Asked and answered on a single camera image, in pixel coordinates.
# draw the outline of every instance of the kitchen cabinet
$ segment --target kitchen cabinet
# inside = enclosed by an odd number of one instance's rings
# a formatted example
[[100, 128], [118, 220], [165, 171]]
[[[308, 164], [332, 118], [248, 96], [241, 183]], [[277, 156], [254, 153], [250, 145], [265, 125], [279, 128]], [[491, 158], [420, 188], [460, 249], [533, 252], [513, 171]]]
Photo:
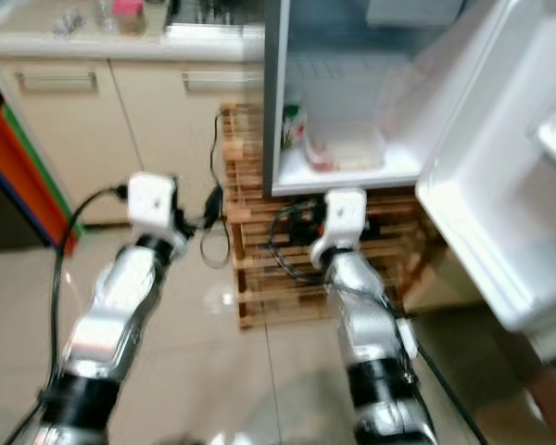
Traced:
[[145, 170], [178, 176], [180, 203], [200, 214], [214, 185], [208, 165], [219, 106], [260, 101], [262, 66], [112, 60], [111, 68]]
[[[72, 206], [142, 169], [106, 60], [0, 59], [0, 89]], [[126, 221], [103, 197], [86, 223]]]

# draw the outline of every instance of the pink lid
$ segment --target pink lid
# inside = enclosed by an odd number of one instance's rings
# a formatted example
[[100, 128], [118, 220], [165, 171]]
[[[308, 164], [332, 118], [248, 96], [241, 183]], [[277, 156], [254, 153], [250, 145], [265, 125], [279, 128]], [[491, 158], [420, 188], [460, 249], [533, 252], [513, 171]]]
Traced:
[[143, 8], [143, 0], [115, 0], [111, 10], [116, 16], [130, 16], [138, 14]]

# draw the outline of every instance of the refrigerator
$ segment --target refrigerator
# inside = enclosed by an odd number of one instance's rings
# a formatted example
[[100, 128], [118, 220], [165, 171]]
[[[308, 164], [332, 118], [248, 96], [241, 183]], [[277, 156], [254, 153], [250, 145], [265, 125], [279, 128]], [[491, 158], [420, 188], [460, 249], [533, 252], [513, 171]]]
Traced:
[[556, 0], [280, 0], [265, 34], [265, 196], [415, 186], [555, 356]]

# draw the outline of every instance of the wooden crate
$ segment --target wooden crate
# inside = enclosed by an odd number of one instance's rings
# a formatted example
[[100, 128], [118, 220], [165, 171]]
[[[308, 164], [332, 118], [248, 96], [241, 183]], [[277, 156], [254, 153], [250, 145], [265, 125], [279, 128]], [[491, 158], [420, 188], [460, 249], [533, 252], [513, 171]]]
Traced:
[[[312, 197], [263, 197], [259, 107], [224, 106], [221, 120], [225, 214], [231, 227], [239, 325], [328, 318], [324, 288], [293, 280], [268, 248], [270, 223], [276, 213]], [[416, 200], [413, 187], [370, 191], [367, 212], [378, 224], [379, 234], [361, 243], [362, 253], [383, 276], [389, 297], [401, 308], [399, 290], [410, 286], [407, 281], [419, 274], [423, 257], [440, 244], [440, 237]], [[276, 229], [277, 240], [286, 245], [282, 252], [288, 261], [302, 271], [314, 272], [309, 247], [288, 246], [284, 221]]]

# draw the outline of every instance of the tiled floor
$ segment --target tiled floor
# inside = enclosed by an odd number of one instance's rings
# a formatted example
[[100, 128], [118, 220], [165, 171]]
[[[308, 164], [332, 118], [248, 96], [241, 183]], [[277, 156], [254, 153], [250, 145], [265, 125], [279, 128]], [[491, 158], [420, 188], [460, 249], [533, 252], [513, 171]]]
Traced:
[[[130, 239], [120, 230], [82, 240], [65, 266], [63, 336]], [[0, 443], [44, 382], [52, 268], [46, 249], [0, 255]], [[415, 365], [440, 443], [476, 444], [424, 363]], [[193, 247], [172, 266], [110, 434], [111, 445], [171, 445], [185, 434], [210, 445], [345, 445], [351, 424], [333, 323], [239, 332], [231, 269], [210, 270]]]

